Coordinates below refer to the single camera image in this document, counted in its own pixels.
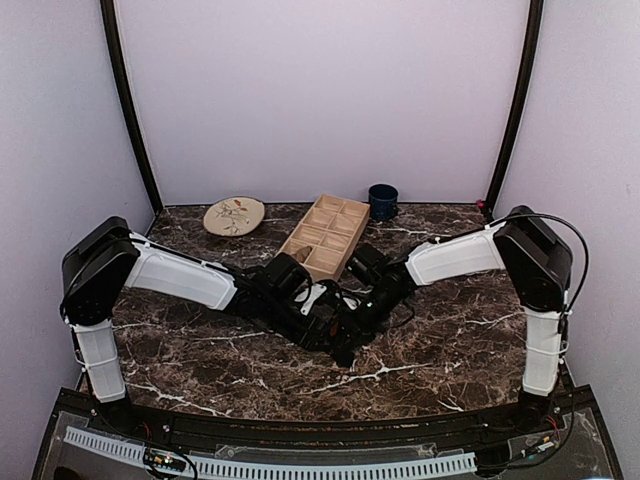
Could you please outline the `tan beige sock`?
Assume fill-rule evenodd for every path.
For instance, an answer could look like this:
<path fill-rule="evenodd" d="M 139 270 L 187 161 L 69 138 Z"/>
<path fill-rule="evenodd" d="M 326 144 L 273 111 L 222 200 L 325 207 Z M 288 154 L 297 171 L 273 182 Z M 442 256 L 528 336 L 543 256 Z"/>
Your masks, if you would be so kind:
<path fill-rule="evenodd" d="M 304 247 L 299 248 L 298 250 L 296 250 L 293 254 L 292 257 L 300 264 L 304 264 L 305 261 L 307 260 L 307 258 L 309 257 L 309 255 L 312 253 L 313 251 L 313 247 L 311 245 L 306 245 Z"/>

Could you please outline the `wooden compartment tray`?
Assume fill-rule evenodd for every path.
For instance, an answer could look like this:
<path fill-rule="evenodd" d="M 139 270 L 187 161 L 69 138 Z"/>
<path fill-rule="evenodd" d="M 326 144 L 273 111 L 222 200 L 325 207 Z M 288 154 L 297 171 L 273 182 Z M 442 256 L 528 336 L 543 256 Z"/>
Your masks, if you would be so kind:
<path fill-rule="evenodd" d="M 369 220 L 370 205 L 321 195 L 303 216 L 279 252 L 290 256 L 311 245 L 312 253 L 300 264 L 314 281 L 337 281 Z"/>

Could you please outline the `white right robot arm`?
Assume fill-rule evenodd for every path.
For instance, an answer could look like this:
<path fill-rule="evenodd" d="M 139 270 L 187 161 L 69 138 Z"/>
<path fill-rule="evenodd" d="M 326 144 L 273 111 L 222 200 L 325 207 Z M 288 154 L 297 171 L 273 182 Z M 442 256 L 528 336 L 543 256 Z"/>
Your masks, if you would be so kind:
<path fill-rule="evenodd" d="M 511 410 L 510 424 L 530 434 L 549 416 L 542 397 L 554 390 L 568 349 L 568 319 L 581 291 L 570 286 L 573 253 L 551 228 L 555 220 L 521 205 L 481 228 L 430 239 L 397 257 L 365 245 L 347 267 L 372 289 L 344 318 L 360 333 L 372 333 L 419 287 L 486 271 L 506 272 L 526 315 L 522 389 L 531 395 Z"/>

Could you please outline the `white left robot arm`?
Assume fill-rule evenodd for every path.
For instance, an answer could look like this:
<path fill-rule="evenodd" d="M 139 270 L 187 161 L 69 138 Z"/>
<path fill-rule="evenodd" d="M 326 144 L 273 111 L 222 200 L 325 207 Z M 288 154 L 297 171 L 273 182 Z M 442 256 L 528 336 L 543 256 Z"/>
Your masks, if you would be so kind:
<path fill-rule="evenodd" d="M 101 417 L 120 436 L 141 427 L 140 412 L 124 399 L 113 333 L 113 308 L 123 288 L 146 289 L 186 299 L 212 310 L 257 319 L 294 344 L 329 354 L 350 366 L 354 354 L 335 314 L 315 315 L 328 289 L 312 283 L 290 255 L 246 270 L 175 252 L 131 231 L 112 216 L 63 258 L 59 307 L 79 349 Z"/>

